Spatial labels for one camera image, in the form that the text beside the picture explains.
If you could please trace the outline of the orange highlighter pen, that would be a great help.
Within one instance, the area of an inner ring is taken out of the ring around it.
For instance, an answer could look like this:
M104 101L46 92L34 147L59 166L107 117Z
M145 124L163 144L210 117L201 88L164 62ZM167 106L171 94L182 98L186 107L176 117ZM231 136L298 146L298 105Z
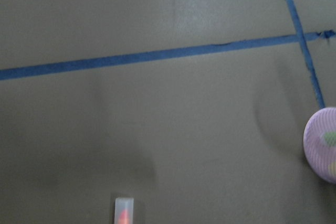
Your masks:
M133 224L134 199L118 197L114 203L114 224Z

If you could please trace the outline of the pink mesh pen holder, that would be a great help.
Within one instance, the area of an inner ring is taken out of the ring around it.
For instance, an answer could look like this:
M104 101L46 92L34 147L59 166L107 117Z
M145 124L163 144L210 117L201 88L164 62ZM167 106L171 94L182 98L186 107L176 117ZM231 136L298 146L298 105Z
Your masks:
M303 150L312 170L323 180L335 184L335 107L317 111L303 133Z

